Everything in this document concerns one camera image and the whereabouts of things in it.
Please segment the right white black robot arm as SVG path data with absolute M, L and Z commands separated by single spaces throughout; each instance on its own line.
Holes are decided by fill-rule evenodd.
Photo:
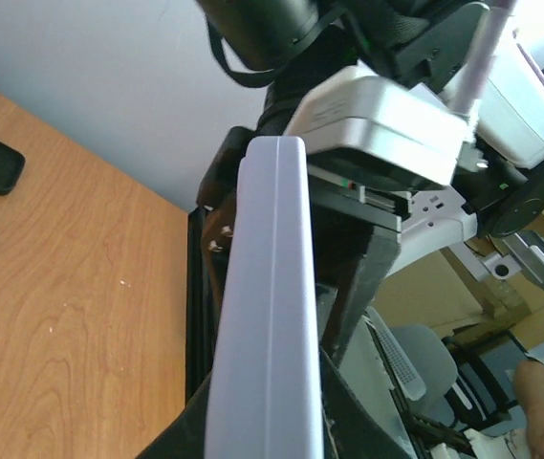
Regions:
M 249 150 L 296 141 L 308 166 L 316 281 L 335 288 L 321 339 L 340 362 L 382 281 L 474 236 L 505 238 L 544 209 L 544 69 L 512 1 L 205 1 L 210 49 L 266 92 L 200 183 L 202 240 L 222 301 Z

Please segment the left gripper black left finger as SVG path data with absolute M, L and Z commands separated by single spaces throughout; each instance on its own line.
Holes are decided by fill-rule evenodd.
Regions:
M 204 459 L 211 373 L 188 400 L 180 415 L 137 456 L 137 459 Z

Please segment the grey office chair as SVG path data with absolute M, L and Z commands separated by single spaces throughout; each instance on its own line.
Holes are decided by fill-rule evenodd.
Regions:
M 509 331 L 474 344 L 439 338 L 424 325 L 391 329 L 424 381 L 425 394 L 411 409 L 457 430 L 485 431 L 509 422 L 518 401 L 510 373 L 526 349 Z

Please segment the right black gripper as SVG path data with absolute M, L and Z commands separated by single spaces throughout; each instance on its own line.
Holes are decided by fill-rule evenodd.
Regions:
M 235 219 L 238 168 L 254 132 L 235 126 L 229 130 L 200 183 L 197 204 L 210 208 L 202 233 L 202 246 L 218 247 L 205 255 L 210 291 L 219 306 L 227 278 L 231 236 L 222 233 Z M 377 190 L 358 200 L 354 186 L 337 186 L 308 176 L 314 244 L 316 293 L 337 289 L 328 318 L 328 356 L 339 367 L 365 308 L 396 261 L 401 235 L 375 226 L 374 219 L 408 215 L 408 199 Z

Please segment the right black frame post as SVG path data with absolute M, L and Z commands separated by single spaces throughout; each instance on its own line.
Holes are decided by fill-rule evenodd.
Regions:
M 208 211 L 195 208 L 187 222 L 187 271 L 185 316 L 185 401 L 188 402 L 213 363 L 216 318 L 213 294 L 202 249 Z

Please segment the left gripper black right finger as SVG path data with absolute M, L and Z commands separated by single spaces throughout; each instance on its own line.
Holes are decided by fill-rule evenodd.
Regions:
M 394 440 L 370 416 L 327 353 L 320 349 L 324 458 L 424 458 L 424 446 Z

